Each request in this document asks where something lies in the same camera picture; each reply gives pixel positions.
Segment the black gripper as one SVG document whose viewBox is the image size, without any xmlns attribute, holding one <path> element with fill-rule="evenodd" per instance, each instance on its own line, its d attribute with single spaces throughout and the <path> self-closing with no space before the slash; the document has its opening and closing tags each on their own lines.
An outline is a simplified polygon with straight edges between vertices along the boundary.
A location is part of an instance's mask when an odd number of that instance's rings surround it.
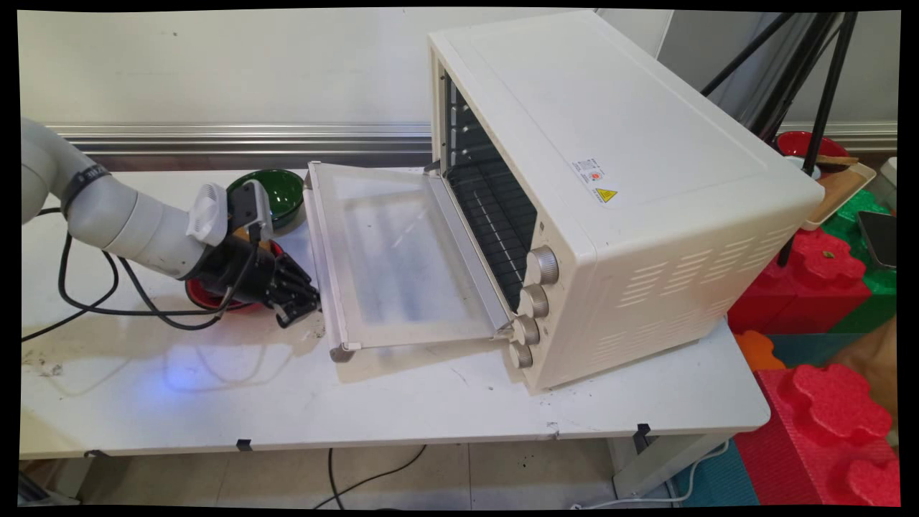
<svg viewBox="0 0 919 517">
<path fill-rule="evenodd" d="M 205 252 L 203 263 L 188 278 L 188 297 L 198 307 L 218 308 L 233 288 L 227 308 L 262 304 L 272 308 L 279 327 L 287 328 L 319 309 L 319 291 L 309 274 L 273 241 L 256 246 L 230 236 Z"/>
</svg>

